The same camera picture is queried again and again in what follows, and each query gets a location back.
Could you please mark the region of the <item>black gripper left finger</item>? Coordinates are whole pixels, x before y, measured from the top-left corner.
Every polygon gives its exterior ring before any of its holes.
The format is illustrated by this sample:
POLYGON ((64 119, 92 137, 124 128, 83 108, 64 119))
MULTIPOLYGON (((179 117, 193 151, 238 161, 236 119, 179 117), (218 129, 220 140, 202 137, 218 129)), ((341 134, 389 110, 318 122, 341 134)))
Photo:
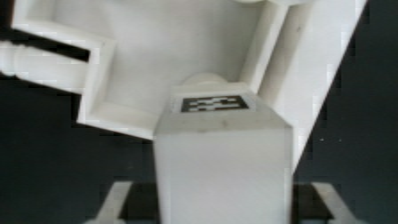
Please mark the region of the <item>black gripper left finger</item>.
POLYGON ((85 224, 159 224, 154 183, 112 184, 97 214, 85 224))

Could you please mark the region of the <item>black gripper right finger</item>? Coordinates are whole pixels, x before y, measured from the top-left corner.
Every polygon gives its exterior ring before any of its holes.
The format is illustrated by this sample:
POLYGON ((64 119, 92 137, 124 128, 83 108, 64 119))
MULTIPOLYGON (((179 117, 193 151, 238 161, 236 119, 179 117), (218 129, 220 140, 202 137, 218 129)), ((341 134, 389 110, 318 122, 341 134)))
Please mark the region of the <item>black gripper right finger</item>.
POLYGON ((355 224, 353 213, 328 183, 293 185, 291 224, 355 224))

